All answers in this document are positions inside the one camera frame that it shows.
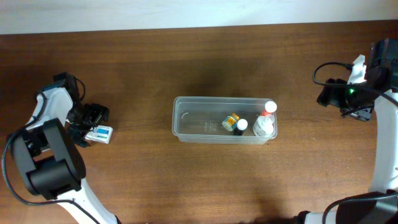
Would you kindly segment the white blue small box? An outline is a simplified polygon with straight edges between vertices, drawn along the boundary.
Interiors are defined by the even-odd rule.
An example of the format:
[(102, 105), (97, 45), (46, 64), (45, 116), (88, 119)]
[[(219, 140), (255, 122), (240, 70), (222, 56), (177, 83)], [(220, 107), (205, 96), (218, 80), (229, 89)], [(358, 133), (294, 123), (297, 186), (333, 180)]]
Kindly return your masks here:
[(87, 132), (87, 134), (85, 135), (85, 139), (109, 144), (112, 133), (113, 133), (112, 127), (98, 125), (93, 130)]

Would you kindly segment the gold lid small jar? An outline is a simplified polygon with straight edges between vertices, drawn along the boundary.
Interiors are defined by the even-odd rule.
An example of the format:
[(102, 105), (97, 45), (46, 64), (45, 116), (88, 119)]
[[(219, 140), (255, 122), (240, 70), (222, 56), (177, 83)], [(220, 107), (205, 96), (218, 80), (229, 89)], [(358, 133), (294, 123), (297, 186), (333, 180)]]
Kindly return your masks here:
[(229, 132), (233, 131), (236, 126), (238, 121), (240, 120), (240, 117), (236, 113), (231, 113), (228, 115), (222, 122), (222, 126)]

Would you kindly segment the black bottle white cap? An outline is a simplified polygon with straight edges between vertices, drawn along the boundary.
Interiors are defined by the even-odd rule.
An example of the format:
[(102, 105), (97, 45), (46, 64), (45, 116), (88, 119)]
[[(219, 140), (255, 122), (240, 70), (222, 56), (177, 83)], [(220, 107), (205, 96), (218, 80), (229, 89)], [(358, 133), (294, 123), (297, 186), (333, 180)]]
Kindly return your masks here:
[(248, 127), (248, 122), (246, 119), (240, 119), (236, 123), (236, 128), (233, 131), (234, 136), (242, 136)]

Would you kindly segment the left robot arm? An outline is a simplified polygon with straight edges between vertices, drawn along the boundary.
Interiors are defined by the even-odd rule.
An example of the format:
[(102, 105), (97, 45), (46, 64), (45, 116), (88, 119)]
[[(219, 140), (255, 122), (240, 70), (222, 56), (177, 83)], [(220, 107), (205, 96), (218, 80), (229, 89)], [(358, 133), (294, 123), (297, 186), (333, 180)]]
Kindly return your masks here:
[(55, 75), (35, 94), (30, 120), (8, 137), (4, 153), (11, 154), (25, 188), (43, 196), (40, 206), (58, 204), (78, 223), (119, 223), (88, 185), (77, 149), (110, 142), (109, 109), (82, 104), (80, 86), (84, 83), (70, 73)]

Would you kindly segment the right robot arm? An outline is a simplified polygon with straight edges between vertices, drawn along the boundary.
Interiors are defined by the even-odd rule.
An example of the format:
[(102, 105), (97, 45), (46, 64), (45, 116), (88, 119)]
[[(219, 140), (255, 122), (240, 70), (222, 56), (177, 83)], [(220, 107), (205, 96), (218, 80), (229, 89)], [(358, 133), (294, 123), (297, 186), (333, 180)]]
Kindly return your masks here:
[(302, 211), (294, 223), (397, 223), (397, 40), (372, 44), (369, 59), (344, 64), (348, 80), (328, 79), (317, 98), (341, 117), (377, 121), (374, 173), (369, 191), (337, 200), (321, 212)]

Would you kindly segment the white squeeze bottle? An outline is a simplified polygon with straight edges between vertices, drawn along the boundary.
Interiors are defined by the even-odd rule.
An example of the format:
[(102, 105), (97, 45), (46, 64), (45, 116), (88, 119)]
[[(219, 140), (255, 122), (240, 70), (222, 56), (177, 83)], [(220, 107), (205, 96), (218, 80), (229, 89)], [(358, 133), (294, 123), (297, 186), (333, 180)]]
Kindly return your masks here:
[(271, 137), (274, 133), (274, 122), (275, 118), (271, 114), (259, 116), (252, 130), (258, 137)]

